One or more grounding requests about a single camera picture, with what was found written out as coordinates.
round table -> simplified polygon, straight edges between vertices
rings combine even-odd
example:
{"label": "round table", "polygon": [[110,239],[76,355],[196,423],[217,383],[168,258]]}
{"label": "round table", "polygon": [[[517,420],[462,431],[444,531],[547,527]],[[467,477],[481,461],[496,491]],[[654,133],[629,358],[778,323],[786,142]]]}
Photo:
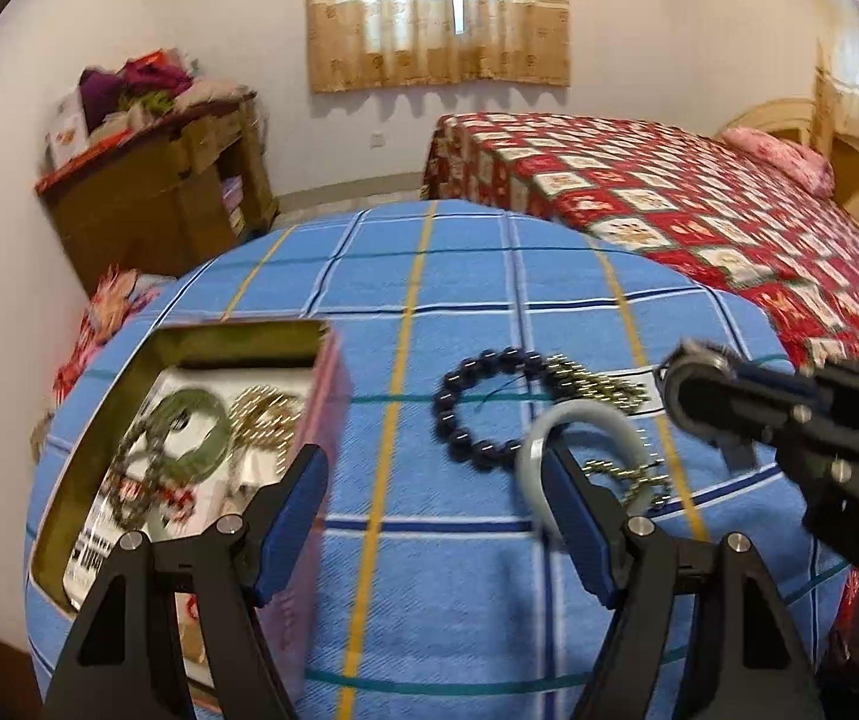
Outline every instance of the round table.
{"label": "round table", "polygon": [[[652,400],[634,421],[668,461],[676,493],[656,520],[676,536],[747,533],[810,654],[828,630],[843,566],[803,531],[802,499],[771,453],[733,478],[719,452],[668,423],[652,386],[653,365],[682,336],[784,359],[762,312],[562,226],[461,200],[319,218],[168,287],[96,357],[53,419],[29,503],[26,566],[63,466],[135,349],[159,326],[226,313],[327,317],[354,382],[300,717],[571,712],[610,613],[534,528],[513,476],[454,463],[433,435],[430,399],[442,375],[485,348],[559,352],[647,384]],[[508,376],[478,394],[461,405],[461,423],[500,442],[522,436],[546,408],[538,388]],[[608,456],[591,430],[570,428],[570,443],[577,459]],[[653,717],[671,717],[691,608],[677,600]],[[26,615],[45,690],[71,623],[28,572]]]}

yellow stripe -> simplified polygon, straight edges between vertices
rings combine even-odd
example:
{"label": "yellow stripe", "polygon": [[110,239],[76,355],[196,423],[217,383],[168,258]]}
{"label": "yellow stripe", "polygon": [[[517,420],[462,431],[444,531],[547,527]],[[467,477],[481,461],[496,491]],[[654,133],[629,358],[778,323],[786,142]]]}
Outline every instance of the yellow stripe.
{"label": "yellow stripe", "polygon": [[[586,236],[586,241],[589,242],[589,248],[594,250],[596,257],[599,258],[599,264],[603,266],[606,284],[609,286],[610,292],[613,293],[615,302],[619,307],[619,313],[622,314],[622,320],[626,325],[626,335],[629,336],[629,348],[633,354],[634,365],[636,367],[648,367],[647,353],[642,348],[642,341],[639,339],[639,332],[636,329],[633,312],[629,307],[629,301],[626,300],[626,295],[623,293],[622,287],[619,285],[619,280],[616,278],[613,264],[603,252],[596,248],[595,243],[589,236]],[[676,488],[676,493],[683,504],[683,512],[685,512],[686,519],[690,523],[692,535],[700,539],[700,541],[709,541],[710,532],[706,528],[706,523],[703,522],[703,517],[699,513],[699,509],[692,502],[692,493],[687,483],[686,471],[683,469],[683,463],[676,452],[676,444],[672,440],[671,431],[669,431],[669,420],[666,419],[664,413],[656,416],[656,429],[660,433],[660,442],[663,445],[663,453],[666,454],[666,464],[669,466],[669,475],[672,477],[673,487]]]}
{"label": "yellow stripe", "polygon": [[[432,223],[435,215],[436,201],[433,201],[426,212],[423,234],[420,237],[420,247],[416,259],[413,261],[413,269],[409,274],[406,303],[402,310],[402,324],[399,325],[399,341],[396,344],[396,360],[393,362],[393,374],[389,379],[389,393],[392,395],[402,395],[406,381],[409,341],[413,331],[413,310],[416,308],[420,281],[423,279],[423,266],[426,264],[426,250],[429,247],[429,237],[432,235]],[[373,503],[370,505],[369,523],[366,526],[366,534],[363,536],[362,556],[359,559],[359,579],[356,583],[356,596],[352,602],[351,618],[349,618],[349,642],[346,643],[346,657],[343,661],[343,674],[346,677],[358,676],[359,664],[363,659],[363,640],[366,637],[366,620],[369,617],[370,598],[373,596],[373,577],[375,576],[376,553],[379,550],[379,531],[382,529],[382,517],[386,511],[386,493],[389,490],[389,475],[393,467],[393,452],[396,445],[396,431],[399,427],[399,409],[401,406],[402,403],[399,401],[390,403],[386,407],[386,415],[382,420],[379,458],[376,462],[375,481],[373,482]],[[351,720],[354,702],[355,690],[342,688],[339,691],[336,719]]]}
{"label": "yellow stripe", "polygon": [[269,258],[276,254],[276,250],[282,246],[282,242],[285,241],[286,238],[289,236],[289,233],[291,233],[295,229],[296,225],[288,227],[286,231],[279,236],[279,240],[275,242],[272,247],[270,247],[269,251],[266,252],[266,255],[261,260],[259,260],[259,262],[256,263],[255,268],[253,268],[249,272],[249,275],[246,276],[245,279],[243,279],[243,283],[239,285],[239,289],[236,290],[236,294],[232,295],[232,299],[229,300],[229,305],[226,306],[226,311],[223,312],[223,315],[219,319],[220,322],[225,322],[226,319],[229,319],[229,315],[234,312],[239,301],[242,299],[242,296],[246,294],[246,290],[248,290],[249,285],[253,283],[253,279],[255,279],[255,274],[258,274],[259,269],[262,268],[264,264],[269,262]]}

robotic arm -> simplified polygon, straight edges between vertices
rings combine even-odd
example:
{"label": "robotic arm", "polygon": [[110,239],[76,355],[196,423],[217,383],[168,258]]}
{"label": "robotic arm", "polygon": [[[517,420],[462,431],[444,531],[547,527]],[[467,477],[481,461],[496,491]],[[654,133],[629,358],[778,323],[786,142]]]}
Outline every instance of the robotic arm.
{"label": "robotic arm", "polygon": [[[747,469],[752,442],[807,503],[804,525],[859,567],[859,363],[798,375],[685,341],[658,380],[671,419]],[[752,542],[671,538],[628,517],[589,483],[562,440],[541,465],[546,498],[586,590],[615,610],[575,720],[643,720],[666,643],[673,598],[696,597],[677,720],[818,720],[812,666],[772,576]],[[296,720],[253,608],[287,585],[328,484],[328,463],[307,445],[278,485],[243,517],[199,536],[149,543],[126,533],[73,625],[46,697],[46,720],[190,720],[173,593],[195,592],[213,683],[226,720]]]}

red checkered bedspread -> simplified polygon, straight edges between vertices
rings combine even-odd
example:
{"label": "red checkered bedspread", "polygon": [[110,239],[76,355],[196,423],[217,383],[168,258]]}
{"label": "red checkered bedspread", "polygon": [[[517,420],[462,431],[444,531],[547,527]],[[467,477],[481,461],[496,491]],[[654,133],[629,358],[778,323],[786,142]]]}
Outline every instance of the red checkered bedspread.
{"label": "red checkered bedspread", "polygon": [[792,362],[859,358],[859,227],[723,143],[652,122],[440,119],[431,199],[561,220],[762,307]]}

white wall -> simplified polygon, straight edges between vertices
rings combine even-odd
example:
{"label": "white wall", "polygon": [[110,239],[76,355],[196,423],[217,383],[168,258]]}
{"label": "white wall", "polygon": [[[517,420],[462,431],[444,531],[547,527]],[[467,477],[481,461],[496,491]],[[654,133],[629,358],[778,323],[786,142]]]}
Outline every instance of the white wall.
{"label": "white wall", "polygon": [[[306,0],[154,0],[172,42],[207,73],[258,90],[274,191],[423,168],[452,111],[564,111],[659,119],[713,134],[749,106],[808,95],[809,0],[571,0],[572,86],[506,84],[311,95]],[[386,146],[370,149],[370,134]]]}
{"label": "white wall", "polygon": [[86,64],[164,44],[145,0],[13,0],[0,16],[0,639],[25,646],[29,431],[85,304],[32,185],[53,102]]}

